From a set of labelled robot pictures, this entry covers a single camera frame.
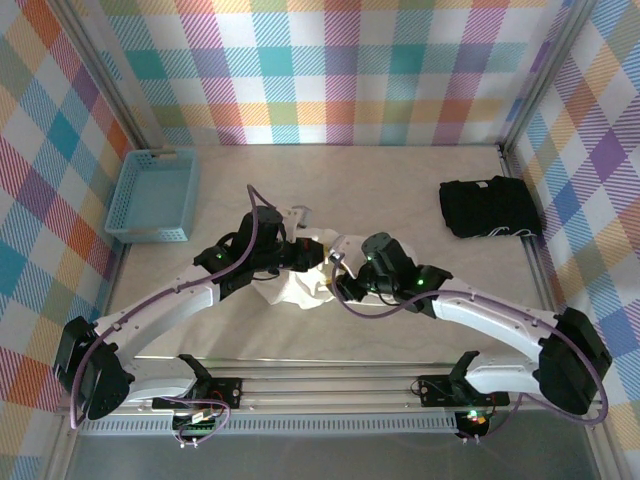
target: light blue tray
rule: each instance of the light blue tray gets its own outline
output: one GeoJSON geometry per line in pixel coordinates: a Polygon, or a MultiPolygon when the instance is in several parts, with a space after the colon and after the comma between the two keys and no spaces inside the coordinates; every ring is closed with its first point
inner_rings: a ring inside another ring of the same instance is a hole
{"type": "Polygon", "coordinates": [[[106,232],[123,243],[187,241],[199,171],[193,149],[129,152],[111,202],[106,232]]]}

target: metal frame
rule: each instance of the metal frame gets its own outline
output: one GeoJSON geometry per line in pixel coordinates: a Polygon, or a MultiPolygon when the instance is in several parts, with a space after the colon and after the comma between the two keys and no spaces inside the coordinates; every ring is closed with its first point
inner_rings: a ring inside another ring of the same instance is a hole
{"type": "Polygon", "coordinates": [[[115,80],[109,73],[104,62],[100,58],[91,37],[87,33],[82,20],[78,17],[69,0],[47,0],[62,25],[64,31],[69,35],[71,43],[78,51],[82,62],[91,74],[98,89],[106,97],[107,103],[111,106],[113,114],[122,126],[125,134],[133,143],[135,148],[149,148],[138,122],[127,106],[124,97],[120,93],[115,80]]]}
{"type": "Polygon", "coordinates": [[[71,430],[69,427],[68,414],[59,411],[55,414],[49,431],[44,433],[47,443],[43,450],[42,466],[37,478],[38,480],[64,479],[71,463],[78,431],[71,430]]]}
{"type": "MultiPolygon", "coordinates": [[[[170,359],[138,361],[157,363],[161,368],[170,359]]],[[[410,392],[417,376],[447,374],[450,364],[201,361],[212,375],[243,379],[240,408],[232,416],[237,423],[231,424],[228,434],[455,433],[454,413],[468,410],[422,407],[419,397],[410,392]]],[[[128,401],[109,416],[85,423],[78,434],[166,432],[173,412],[153,410],[151,405],[151,400],[128,401]]],[[[540,409],[533,403],[522,408],[540,409]]]]}
{"type": "MultiPolygon", "coordinates": [[[[49,0],[49,1],[65,1],[67,5],[71,0],[49,0]]],[[[138,82],[133,68],[129,64],[124,50],[122,49],[116,34],[114,33],[107,15],[102,10],[99,0],[83,0],[86,9],[89,11],[91,19],[98,30],[99,35],[105,42],[105,45],[109,47],[109,53],[113,58],[114,63],[120,70],[122,78],[127,84],[127,89],[130,91],[132,98],[137,99],[137,106],[140,111],[140,115],[147,123],[147,130],[145,139],[151,145],[151,148],[163,148],[166,146],[166,138],[162,132],[162,128],[154,116],[151,105],[146,100],[144,92],[140,82],[138,82]]]]}
{"type": "Polygon", "coordinates": [[[548,60],[538,72],[527,99],[522,104],[509,132],[500,143],[501,148],[507,153],[514,151],[518,140],[529,126],[531,117],[553,84],[596,3],[598,0],[575,0],[571,6],[567,19],[560,27],[560,34],[549,52],[548,60]]]}
{"type": "MultiPolygon", "coordinates": [[[[505,176],[513,177],[513,165],[517,162],[515,152],[505,151],[504,148],[498,147],[498,153],[500,154],[500,163],[505,176]]],[[[529,261],[529,267],[536,284],[536,289],[538,290],[540,301],[544,308],[557,311],[556,302],[551,293],[552,290],[548,280],[548,272],[542,263],[538,243],[532,238],[522,237],[521,240],[522,246],[527,254],[527,260],[529,261]]],[[[632,476],[629,465],[624,458],[622,447],[615,434],[613,434],[612,429],[611,419],[605,420],[605,422],[596,427],[585,429],[598,471],[601,477],[607,480],[631,479],[632,476]]]]}

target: crumpled white fabric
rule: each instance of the crumpled white fabric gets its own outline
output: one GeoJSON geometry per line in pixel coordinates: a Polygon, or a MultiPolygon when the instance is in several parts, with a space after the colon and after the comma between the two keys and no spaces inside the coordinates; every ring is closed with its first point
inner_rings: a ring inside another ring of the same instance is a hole
{"type": "MultiPolygon", "coordinates": [[[[298,237],[311,238],[325,246],[325,252],[333,244],[340,234],[330,229],[309,228],[298,230],[298,237]]],[[[416,261],[416,254],[411,247],[401,244],[404,251],[416,261]]],[[[325,261],[308,272],[291,272],[281,270],[280,276],[267,282],[252,282],[253,287],[262,295],[270,305],[280,302],[295,303],[303,310],[319,307],[323,303],[333,300],[335,297],[327,285],[331,283],[331,271],[333,263],[325,256],[325,261]]],[[[375,295],[367,295],[358,305],[384,306],[384,303],[375,295]]]]}

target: checkered wall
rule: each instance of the checkered wall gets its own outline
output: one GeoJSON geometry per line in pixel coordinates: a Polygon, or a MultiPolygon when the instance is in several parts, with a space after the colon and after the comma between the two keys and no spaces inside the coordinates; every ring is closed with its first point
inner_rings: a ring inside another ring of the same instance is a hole
{"type": "Polygon", "coordinates": [[[570,3],[76,0],[145,128],[188,145],[494,143],[570,3]]]}
{"type": "Polygon", "coordinates": [[[102,230],[130,149],[45,0],[0,2],[0,479],[35,478],[64,324],[95,319],[121,245],[102,230]]]}
{"type": "Polygon", "coordinates": [[[600,0],[519,142],[560,303],[614,357],[611,418],[640,478],[640,2],[600,0]]]}

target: beige floor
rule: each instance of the beige floor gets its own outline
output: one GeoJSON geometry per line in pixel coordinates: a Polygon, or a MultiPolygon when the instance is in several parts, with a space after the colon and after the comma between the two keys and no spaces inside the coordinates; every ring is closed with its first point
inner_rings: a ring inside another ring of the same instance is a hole
{"type": "MultiPolygon", "coordinates": [[[[493,147],[211,147],[199,150],[202,176],[191,240],[134,245],[115,287],[122,308],[161,287],[249,211],[245,185],[271,202],[305,204],[311,225],[368,236],[387,231],[424,264],[451,271],[488,293],[540,307],[517,238],[460,240],[445,227],[438,188],[449,180],[501,174],[493,147]]],[[[251,287],[158,338],[143,355],[230,359],[455,362],[466,350],[504,350],[463,326],[401,312],[362,320],[334,302],[303,311],[269,306],[251,287]]]]}

